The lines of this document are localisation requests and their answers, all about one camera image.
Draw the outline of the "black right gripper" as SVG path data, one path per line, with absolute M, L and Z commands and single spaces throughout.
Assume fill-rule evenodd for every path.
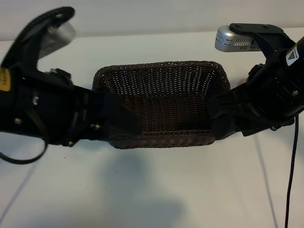
M 304 110 L 304 54 L 290 51 L 265 64 L 255 65 L 248 73 L 246 81 L 253 106 L 262 116 L 276 124 L 243 132 L 249 136 L 267 128 L 292 125 L 294 117 Z M 209 117 L 213 119 L 213 134 L 216 140 L 225 139 L 241 132 L 245 124 L 245 86 L 240 85 L 207 101 Z

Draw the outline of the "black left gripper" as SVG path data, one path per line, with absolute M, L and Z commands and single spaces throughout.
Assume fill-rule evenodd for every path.
M 37 69 L 11 69 L 11 132 L 48 144 L 82 139 L 109 141 L 138 133 L 138 117 L 110 91 L 92 91 Z

